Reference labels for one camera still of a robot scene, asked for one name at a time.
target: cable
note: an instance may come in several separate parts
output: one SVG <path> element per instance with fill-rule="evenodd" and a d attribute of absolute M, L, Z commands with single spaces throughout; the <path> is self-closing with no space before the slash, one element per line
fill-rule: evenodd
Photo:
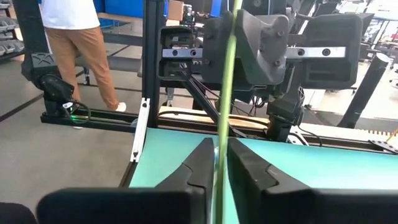
<path fill-rule="evenodd" d="M 308 133 L 308 134 L 311 134 L 312 136 L 316 137 L 319 140 L 319 147 L 322 147 L 323 144 L 322 144 L 321 137 L 317 136 L 316 134 L 314 134 L 312 132 L 309 132 L 309 131 L 306 131 L 306 130 L 302 129 L 300 126 L 297 126 L 297 127 L 299 128 L 300 131 Z"/>
<path fill-rule="evenodd" d="M 212 94 L 213 96 L 217 97 L 218 99 L 220 99 L 221 97 L 219 95 L 217 95 L 216 93 L 214 93 L 211 89 L 209 89 L 206 85 L 204 85 L 202 82 L 200 82 L 199 80 L 197 80 L 195 77 L 191 77 L 193 81 L 195 81 L 197 84 L 199 84 L 200 86 L 202 86 L 207 92 L 209 92 L 210 94 Z M 234 103 L 231 102 L 231 106 L 233 108 L 235 108 L 237 111 L 241 111 L 244 114 L 248 115 L 248 116 L 252 116 L 250 113 L 242 110 L 241 108 L 238 108 Z"/>
<path fill-rule="evenodd" d="M 83 121 L 79 121 L 79 122 L 76 119 L 73 119 L 71 114 L 68 111 L 68 109 L 71 108 L 73 105 L 78 105 L 78 106 L 81 106 L 82 108 L 85 108 L 87 110 L 87 118 L 84 119 Z M 74 124 L 85 124 L 85 123 L 89 122 L 90 119 L 91 119 L 91 110 L 84 103 L 80 103 L 80 102 L 77 102 L 77 101 L 70 101 L 68 103 L 64 103 L 62 105 L 62 108 L 65 111 L 65 113 L 67 114 L 67 117 L 69 118 L 69 120 L 71 122 L 73 122 Z"/>

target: green rod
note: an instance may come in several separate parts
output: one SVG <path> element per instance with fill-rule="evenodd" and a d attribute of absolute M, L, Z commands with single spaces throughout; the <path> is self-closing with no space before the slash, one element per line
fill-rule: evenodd
<path fill-rule="evenodd" d="M 221 116 L 218 121 L 219 151 L 217 160 L 217 179 L 216 179 L 216 215 L 215 224 L 224 224 L 224 181 L 225 181 L 225 161 L 228 147 L 228 118 L 232 95 L 232 84 L 236 54 L 236 36 L 234 34 L 236 14 L 242 8 L 242 0 L 235 0 L 233 8 L 233 22 L 231 33 L 228 38 L 226 57 L 224 65 L 223 87 L 221 89 Z"/>

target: teal table surface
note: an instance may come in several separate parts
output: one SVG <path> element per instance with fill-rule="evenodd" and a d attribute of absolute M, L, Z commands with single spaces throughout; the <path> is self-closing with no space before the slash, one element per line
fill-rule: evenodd
<path fill-rule="evenodd" d="M 144 152 L 130 187 L 155 187 L 181 165 L 204 138 L 213 138 L 218 145 L 218 137 L 213 135 L 148 128 Z M 398 156 L 254 139 L 240 141 L 280 170 L 313 188 L 398 189 Z M 239 223 L 228 174 L 224 200 L 225 223 Z"/>

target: person's leg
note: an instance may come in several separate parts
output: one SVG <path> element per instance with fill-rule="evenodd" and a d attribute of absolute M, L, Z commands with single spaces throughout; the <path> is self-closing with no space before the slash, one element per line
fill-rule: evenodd
<path fill-rule="evenodd" d="M 94 29 L 68 30 L 68 36 L 80 53 L 84 55 L 88 66 L 94 72 L 99 92 L 106 106 L 111 110 L 119 110 L 119 101 L 109 71 L 101 29 L 97 27 Z"/>
<path fill-rule="evenodd" d="M 81 101 L 75 70 L 75 59 L 78 54 L 76 46 L 68 38 L 65 30 L 46 28 L 45 31 L 62 79 L 75 87 L 73 99 Z"/>

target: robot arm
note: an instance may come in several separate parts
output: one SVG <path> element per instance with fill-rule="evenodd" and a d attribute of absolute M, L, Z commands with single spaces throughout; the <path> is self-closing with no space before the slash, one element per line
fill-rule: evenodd
<path fill-rule="evenodd" d="M 343 89 L 355 83 L 362 31 L 358 16 L 332 14 L 309 20 L 298 39 L 289 34 L 297 10 L 293 7 L 286 11 L 254 16 L 242 9 L 234 27 L 234 91 L 268 102 L 268 138 L 282 142 L 290 128 L 301 123 L 302 88 Z M 200 74 L 204 83 L 222 83 L 225 40 L 231 29 L 230 12 L 209 19 L 204 26 L 203 47 L 195 47 L 191 29 L 163 28 L 159 78 L 190 83 L 194 73 Z M 218 114 L 203 109 L 217 121 Z"/>

